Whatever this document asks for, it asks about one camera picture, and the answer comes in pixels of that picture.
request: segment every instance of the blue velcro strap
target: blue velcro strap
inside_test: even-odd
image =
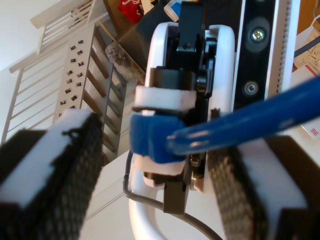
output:
[[[158,164],[181,162],[185,156],[166,152],[167,136],[185,127],[176,116],[134,114],[130,123],[130,146],[134,153],[149,156]]]

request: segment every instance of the black panel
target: black panel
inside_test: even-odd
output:
[[[309,205],[320,209],[320,168],[290,136],[265,139],[285,167]]]
[[[209,151],[208,172],[216,195],[226,239],[263,240],[268,220],[239,150]]]
[[[102,169],[102,123],[92,113],[80,128],[62,134],[71,143],[53,161],[51,176],[31,202],[23,209],[0,204],[0,239],[78,239]]]
[[[275,240],[319,240],[320,209],[284,209]]]
[[[192,71],[151,68],[150,87],[162,89],[195,90],[196,74]]]
[[[274,0],[246,1],[239,64],[236,69],[235,110],[265,97],[274,9]],[[252,38],[255,30],[264,32],[263,40],[255,41]],[[257,90],[254,94],[245,91],[245,85],[251,82],[251,88]]]

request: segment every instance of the red package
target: red package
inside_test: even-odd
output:
[[[132,23],[137,23],[141,19],[141,14],[138,10],[140,0],[122,0],[118,5],[118,9]]]

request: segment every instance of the wall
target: wall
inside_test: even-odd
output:
[[[213,195],[190,192],[186,212],[210,226],[225,239],[220,214]],[[168,240],[207,240],[200,231],[160,210],[155,212],[159,229]],[[129,200],[122,195],[84,222],[80,240],[135,240],[129,216]]]
[[[2,0],[0,70],[37,48],[38,30],[30,19],[60,0]]]
[[[308,28],[314,20],[314,8],[316,6],[316,0],[301,0],[300,2],[300,14],[297,34]],[[320,7],[317,7],[315,15],[320,14]]]

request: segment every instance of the black cable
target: black cable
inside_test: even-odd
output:
[[[141,2],[138,4],[138,11],[139,11],[141,17],[143,17],[143,16],[145,15],[145,13],[144,13],[144,11],[141,9],[141,6],[140,6],[140,5],[142,6],[142,3],[141,3]]]
[[[130,175],[130,168],[131,168],[131,160],[132,160],[133,152],[129,150],[128,157],[126,159],[125,164],[125,174],[123,178],[123,193],[124,195],[136,202],[147,204],[149,206],[152,206],[156,209],[160,209],[161,211],[164,210],[164,204],[158,200],[138,195],[129,190],[129,175]],[[186,222],[187,224],[190,224],[191,226],[198,229],[200,232],[202,232],[207,238],[210,240],[222,240],[222,238],[213,231],[209,226],[204,224],[202,221],[198,220],[197,218],[185,213],[184,215],[177,215],[177,214],[171,214],[172,216]]]
[[[309,42],[308,44],[304,45],[303,47],[299,48],[298,50],[296,50],[294,52],[294,58],[298,57],[299,55],[303,54],[304,52],[308,51],[309,49],[311,49],[312,47],[314,47],[315,45],[317,45],[318,43],[320,43],[320,36],[317,36],[314,40],[312,40],[311,42]]]

